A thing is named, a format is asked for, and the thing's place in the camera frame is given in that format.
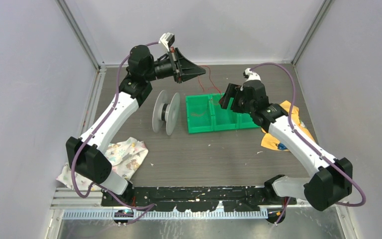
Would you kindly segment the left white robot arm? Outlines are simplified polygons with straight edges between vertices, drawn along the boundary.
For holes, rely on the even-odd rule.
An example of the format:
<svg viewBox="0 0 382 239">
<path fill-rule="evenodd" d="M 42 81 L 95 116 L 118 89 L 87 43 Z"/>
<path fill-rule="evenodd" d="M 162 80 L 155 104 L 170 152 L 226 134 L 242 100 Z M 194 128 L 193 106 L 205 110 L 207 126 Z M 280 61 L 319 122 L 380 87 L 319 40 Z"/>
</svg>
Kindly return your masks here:
<svg viewBox="0 0 382 239">
<path fill-rule="evenodd" d="M 152 81 L 173 77 L 178 84 L 206 73 L 206 70 L 188 60 L 178 48 L 168 47 L 167 52 L 154 59 L 149 50 L 150 44 L 134 46 L 122 61 L 127 63 L 127 74 L 123 80 L 116 81 L 115 95 L 98 120 L 84 135 L 71 136 L 66 141 L 68 164 L 74 191 L 82 194 L 76 183 L 79 174 L 91 181 L 87 192 L 93 185 L 113 192 L 113 199 L 121 206 L 132 202 L 133 194 L 127 189 L 130 182 L 112 170 L 105 157 L 105 150 L 114 135 L 126 120 L 136 112 L 152 91 Z"/>
</svg>

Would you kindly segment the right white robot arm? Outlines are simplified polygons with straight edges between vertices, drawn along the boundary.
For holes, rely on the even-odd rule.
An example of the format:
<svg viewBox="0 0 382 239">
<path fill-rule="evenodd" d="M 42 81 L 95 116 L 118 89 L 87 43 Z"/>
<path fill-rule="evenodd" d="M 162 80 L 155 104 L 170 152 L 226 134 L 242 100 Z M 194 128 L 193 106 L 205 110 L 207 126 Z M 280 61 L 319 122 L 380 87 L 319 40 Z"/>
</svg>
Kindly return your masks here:
<svg viewBox="0 0 382 239">
<path fill-rule="evenodd" d="M 288 111 L 269 102 L 263 83 L 258 80 L 243 85 L 230 83 L 219 104 L 224 110 L 248 114 L 256 125 L 278 139 L 308 173 L 308 178 L 278 175 L 266 181 L 264 198 L 268 203 L 274 205 L 291 197 L 307 200 L 316 210 L 324 211 L 352 193 L 352 163 L 346 158 L 336 159 L 299 132 Z"/>
</svg>

